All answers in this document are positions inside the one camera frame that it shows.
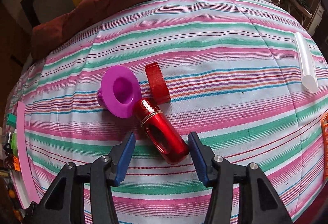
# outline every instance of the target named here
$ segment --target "red tape roll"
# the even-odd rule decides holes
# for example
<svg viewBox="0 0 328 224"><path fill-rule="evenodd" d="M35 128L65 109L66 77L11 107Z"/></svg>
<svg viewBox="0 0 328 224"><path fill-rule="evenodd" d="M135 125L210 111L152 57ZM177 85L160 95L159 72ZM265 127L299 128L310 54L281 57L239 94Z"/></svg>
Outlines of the red tape roll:
<svg viewBox="0 0 328 224"><path fill-rule="evenodd" d="M157 62L145 66L150 91L158 105L171 101L170 93Z"/></svg>

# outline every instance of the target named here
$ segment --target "orange plastic object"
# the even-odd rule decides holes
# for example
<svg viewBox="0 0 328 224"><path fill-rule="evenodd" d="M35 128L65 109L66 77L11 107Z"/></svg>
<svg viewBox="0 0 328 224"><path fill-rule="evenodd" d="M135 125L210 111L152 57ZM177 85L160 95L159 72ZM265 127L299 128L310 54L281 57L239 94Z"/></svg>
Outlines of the orange plastic object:
<svg viewBox="0 0 328 224"><path fill-rule="evenodd" d="M14 169L16 170L16 171L20 171L20 167L19 167L19 160L18 160L18 158L16 157L16 156L14 156Z"/></svg>
<svg viewBox="0 0 328 224"><path fill-rule="evenodd" d="M8 194L9 194L9 197L12 198L12 199L15 199L16 198L16 195L15 195L15 192L13 190L8 190Z"/></svg>
<svg viewBox="0 0 328 224"><path fill-rule="evenodd" d="M170 93L157 62L145 65L150 91L158 105L171 101Z"/></svg>
<svg viewBox="0 0 328 224"><path fill-rule="evenodd" d="M18 221L23 221L23 217L20 214L20 212L18 210L16 210L16 209L13 209L13 211L14 211L14 214L15 214L16 219L18 219Z"/></svg>
<svg viewBox="0 0 328 224"><path fill-rule="evenodd" d="M323 179L326 180L328 178L328 111L326 111L321 118L321 128L322 128L323 144L324 144L324 152L325 152Z"/></svg>

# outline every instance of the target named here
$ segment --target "red cylinder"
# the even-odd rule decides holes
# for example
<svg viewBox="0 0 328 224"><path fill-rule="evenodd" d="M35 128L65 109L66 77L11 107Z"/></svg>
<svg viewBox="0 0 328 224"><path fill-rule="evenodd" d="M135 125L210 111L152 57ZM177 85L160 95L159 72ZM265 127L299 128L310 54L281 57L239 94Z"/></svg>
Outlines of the red cylinder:
<svg viewBox="0 0 328 224"><path fill-rule="evenodd" d="M133 113L167 163L177 164L188 155L187 144L153 99L140 99L135 104Z"/></svg>

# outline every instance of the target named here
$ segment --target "white plastic tube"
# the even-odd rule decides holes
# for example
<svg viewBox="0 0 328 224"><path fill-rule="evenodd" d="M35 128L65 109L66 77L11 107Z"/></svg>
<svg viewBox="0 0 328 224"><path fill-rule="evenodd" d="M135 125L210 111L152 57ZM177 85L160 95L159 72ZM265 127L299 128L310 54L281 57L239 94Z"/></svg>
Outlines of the white plastic tube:
<svg viewBox="0 0 328 224"><path fill-rule="evenodd" d="M305 88L309 89L312 93L316 93L319 90L318 80L309 46L300 32L295 33L294 37L298 60L300 61L301 82Z"/></svg>

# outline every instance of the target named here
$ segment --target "pink and green striped fabric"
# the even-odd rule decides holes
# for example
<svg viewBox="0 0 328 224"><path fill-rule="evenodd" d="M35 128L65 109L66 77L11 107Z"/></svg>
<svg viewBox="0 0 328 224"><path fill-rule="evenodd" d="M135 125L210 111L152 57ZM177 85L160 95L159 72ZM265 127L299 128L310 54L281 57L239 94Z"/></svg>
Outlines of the pink and green striped fabric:
<svg viewBox="0 0 328 224"><path fill-rule="evenodd" d="M306 38L319 92L301 84L294 33ZM67 162L93 162L134 131L125 180L112 188L120 223L203 223L211 189L188 155L175 166L161 158L134 118L103 110L96 93L113 65L129 68L150 96L144 66L157 61L171 94L160 108L187 140L231 163L258 163L292 219L323 185L321 115L328 109L327 63L287 12L262 0L155 0L124 10L71 38L35 63L13 92L26 105L30 166L40 197ZM231 223L237 223L233 190ZM86 222L92 223L85 185Z"/></svg>

